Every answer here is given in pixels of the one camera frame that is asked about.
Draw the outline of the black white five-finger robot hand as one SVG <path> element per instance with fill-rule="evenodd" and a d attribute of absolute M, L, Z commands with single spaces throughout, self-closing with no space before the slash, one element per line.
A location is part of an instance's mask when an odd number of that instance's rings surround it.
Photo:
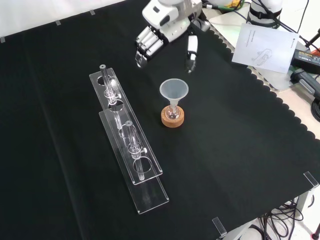
<path fill-rule="evenodd" d="M 198 55 L 198 37 L 191 25 L 203 32 L 210 29 L 202 8 L 201 0 L 151 0 L 142 10 L 148 25 L 135 40 L 137 66 L 143 68 L 161 49 L 187 33 L 185 69 L 188 73 L 193 72 Z"/>

